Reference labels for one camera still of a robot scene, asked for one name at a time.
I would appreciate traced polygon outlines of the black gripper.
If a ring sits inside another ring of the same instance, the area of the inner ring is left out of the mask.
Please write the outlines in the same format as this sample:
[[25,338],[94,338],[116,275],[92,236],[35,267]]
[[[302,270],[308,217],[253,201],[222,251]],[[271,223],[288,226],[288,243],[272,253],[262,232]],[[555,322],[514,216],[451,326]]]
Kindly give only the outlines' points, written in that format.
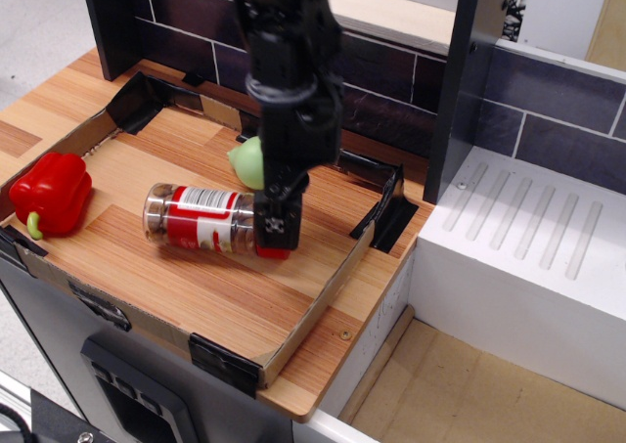
[[296,250],[307,171],[337,161],[341,145],[342,78],[322,70],[294,88],[246,77],[260,105],[258,136],[264,189],[253,194],[253,231],[262,249]]

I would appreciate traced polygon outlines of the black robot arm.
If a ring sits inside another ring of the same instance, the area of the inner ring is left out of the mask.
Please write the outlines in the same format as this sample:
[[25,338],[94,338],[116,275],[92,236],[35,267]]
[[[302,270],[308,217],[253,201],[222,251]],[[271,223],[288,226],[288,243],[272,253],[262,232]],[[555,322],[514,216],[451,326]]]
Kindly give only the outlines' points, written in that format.
[[254,199],[262,248],[295,250],[308,172],[337,161],[343,84],[331,69],[342,29],[329,0],[233,0],[259,104],[264,187]]

